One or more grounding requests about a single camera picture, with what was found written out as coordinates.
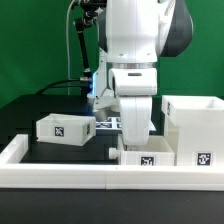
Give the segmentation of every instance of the white container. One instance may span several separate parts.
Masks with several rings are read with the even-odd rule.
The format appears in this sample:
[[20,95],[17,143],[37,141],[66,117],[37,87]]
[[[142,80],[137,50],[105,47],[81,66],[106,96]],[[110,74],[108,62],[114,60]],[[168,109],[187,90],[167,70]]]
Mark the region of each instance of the white container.
[[173,166],[174,152],[162,136],[150,136],[146,145],[126,151],[122,135],[118,136],[117,158],[120,165]]
[[96,135],[94,117],[50,114],[37,121],[40,142],[83,146]]
[[224,168],[19,163],[28,135],[0,154],[0,188],[224,191]]
[[224,166],[224,101],[216,97],[164,96],[164,137],[177,166]]

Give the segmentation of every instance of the small white box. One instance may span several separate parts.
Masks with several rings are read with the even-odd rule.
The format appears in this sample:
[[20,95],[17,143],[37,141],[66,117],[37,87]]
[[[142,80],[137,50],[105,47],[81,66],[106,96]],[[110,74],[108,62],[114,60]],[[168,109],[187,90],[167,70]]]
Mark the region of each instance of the small white box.
[[173,166],[175,154],[162,136],[150,136],[146,145],[126,151],[122,136],[118,136],[120,165]]
[[83,146],[96,135],[94,117],[50,114],[36,122],[40,142]]

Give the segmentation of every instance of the open white box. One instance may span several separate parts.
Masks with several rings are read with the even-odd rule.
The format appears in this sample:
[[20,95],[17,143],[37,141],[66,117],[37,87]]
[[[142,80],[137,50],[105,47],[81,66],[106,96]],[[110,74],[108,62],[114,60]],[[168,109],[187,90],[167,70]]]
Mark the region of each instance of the open white box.
[[83,146],[96,135],[94,117],[50,114],[36,122],[40,142]]
[[216,97],[164,96],[164,137],[177,166],[224,166],[224,101]]
[[150,136],[146,145],[134,151],[125,150],[122,135],[118,136],[117,159],[120,165],[173,166],[174,152],[162,136]]

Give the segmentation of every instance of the white block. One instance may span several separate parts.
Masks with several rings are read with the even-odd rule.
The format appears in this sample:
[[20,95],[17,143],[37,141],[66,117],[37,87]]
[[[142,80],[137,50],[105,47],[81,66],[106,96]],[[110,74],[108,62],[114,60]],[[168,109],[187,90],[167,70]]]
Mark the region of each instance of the white block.
[[19,163],[28,151],[28,135],[17,135],[0,153],[0,164]]
[[40,142],[83,146],[96,135],[94,117],[50,114],[37,121]]
[[2,164],[0,188],[105,189],[105,166]]
[[223,175],[220,168],[108,166],[106,188],[223,191]]

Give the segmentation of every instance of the black cable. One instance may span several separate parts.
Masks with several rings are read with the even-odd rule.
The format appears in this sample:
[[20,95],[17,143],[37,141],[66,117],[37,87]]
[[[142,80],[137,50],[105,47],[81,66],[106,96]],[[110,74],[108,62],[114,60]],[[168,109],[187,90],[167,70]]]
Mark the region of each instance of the black cable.
[[67,80],[53,82],[53,83],[47,85],[46,87],[40,89],[39,91],[37,91],[35,94],[42,95],[47,89],[50,89],[51,87],[54,87],[56,85],[60,85],[60,84],[64,84],[64,83],[71,83],[71,82],[79,82],[79,81],[80,81],[80,79],[67,79]]
[[74,88],[74,87],[77,87],[77,88],[88,88],[88,86],[51,86],[49,87],[48,89],[60,89],[60,88]]

